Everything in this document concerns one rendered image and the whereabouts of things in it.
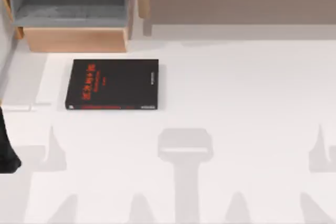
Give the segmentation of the black book with red lettering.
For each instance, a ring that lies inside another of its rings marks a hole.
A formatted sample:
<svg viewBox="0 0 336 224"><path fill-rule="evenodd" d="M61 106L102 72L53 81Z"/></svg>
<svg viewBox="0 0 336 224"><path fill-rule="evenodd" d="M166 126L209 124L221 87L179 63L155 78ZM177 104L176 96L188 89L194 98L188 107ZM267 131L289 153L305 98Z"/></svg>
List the black book with red lettering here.
<svg viewBox="0 0 336 224"><path fill-rule="evenodd" d="M156 110L157 59L75 59L65 107L68 110Z"/></svg>

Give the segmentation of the pale wooden drawer front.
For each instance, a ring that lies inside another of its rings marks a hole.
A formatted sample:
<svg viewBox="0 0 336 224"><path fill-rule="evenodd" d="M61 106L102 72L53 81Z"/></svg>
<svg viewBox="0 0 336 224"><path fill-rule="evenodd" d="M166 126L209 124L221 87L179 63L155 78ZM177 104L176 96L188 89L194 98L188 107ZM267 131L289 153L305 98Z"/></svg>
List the pale wooden drawer front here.
<svg viewBox="0 0 336 224"><path fill-rule="evenodd" d="M111 27L25 27L33 52L126 52L128 28Z"/></svg>

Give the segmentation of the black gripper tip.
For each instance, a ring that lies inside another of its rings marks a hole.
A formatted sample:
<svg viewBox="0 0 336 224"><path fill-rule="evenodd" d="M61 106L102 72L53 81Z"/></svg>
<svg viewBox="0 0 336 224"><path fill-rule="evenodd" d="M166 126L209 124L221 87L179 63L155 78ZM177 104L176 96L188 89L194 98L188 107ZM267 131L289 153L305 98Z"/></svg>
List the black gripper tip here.
<svg viewBox="0 0 336 224"><path fill-rule="evenodd" d="M22 162L9 141L3 110L0 107L0 174L13 174Z"/></svg>

